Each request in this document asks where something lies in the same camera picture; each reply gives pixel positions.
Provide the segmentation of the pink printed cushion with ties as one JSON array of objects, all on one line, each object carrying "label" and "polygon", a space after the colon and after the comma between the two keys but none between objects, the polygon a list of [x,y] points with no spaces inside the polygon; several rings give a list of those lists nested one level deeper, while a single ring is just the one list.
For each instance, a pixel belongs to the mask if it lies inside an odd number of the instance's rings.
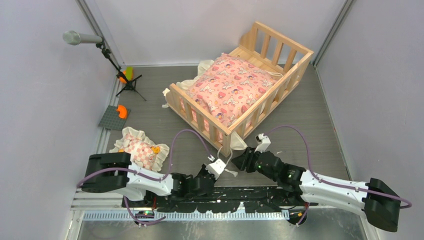
[{"label": "pink printed cushion with ties", "polygon": [[176,85],[229,128],[282,77],[222,53],[215,60],[201,61],[194,79]]}]

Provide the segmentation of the wooden slatted pet bed frame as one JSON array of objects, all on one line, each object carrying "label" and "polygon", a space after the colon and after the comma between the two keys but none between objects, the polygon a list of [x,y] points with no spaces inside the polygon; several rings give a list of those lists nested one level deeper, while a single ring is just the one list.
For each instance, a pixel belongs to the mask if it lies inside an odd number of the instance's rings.
[{"label": "wooden slatted pet bed frame", "polygon": [[269,26],[255,22],[227,53],[283,76],[230,127],[224,126],[176,84],[165,91],[168,106],[225,157],[246,148],[245,138],[298,86],[313,51]]}]

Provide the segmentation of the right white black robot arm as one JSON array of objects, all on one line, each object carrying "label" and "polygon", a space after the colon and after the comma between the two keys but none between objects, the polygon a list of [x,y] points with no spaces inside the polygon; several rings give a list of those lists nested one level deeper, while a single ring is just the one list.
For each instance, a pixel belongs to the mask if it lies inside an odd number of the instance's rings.
[{"label": "right white black robot arm", "polygon": [[270,151],[258,152],[251,147],[231,162],[240,171],[258,172],[274,181],[291,205],[328,205],[366,218],[380,230],[392,233],[398,230],[400,197],[380,179],[363,182],[319,175],[284,163]]}]

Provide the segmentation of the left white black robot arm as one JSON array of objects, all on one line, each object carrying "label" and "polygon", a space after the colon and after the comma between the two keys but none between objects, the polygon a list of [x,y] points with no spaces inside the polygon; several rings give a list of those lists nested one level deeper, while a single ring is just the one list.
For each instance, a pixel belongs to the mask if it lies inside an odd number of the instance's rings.
[{"label": "left white black robot arm", "polygon": [[118,193],[148,207],[153,195],[175,201],[191,200],[213,193],[215,182],[226,164],[210,157],[196,176],[182,173],[162,174],[138,166],[127,152],[94,154],[89,157],[85,177],[77,187],[86,193]]}]

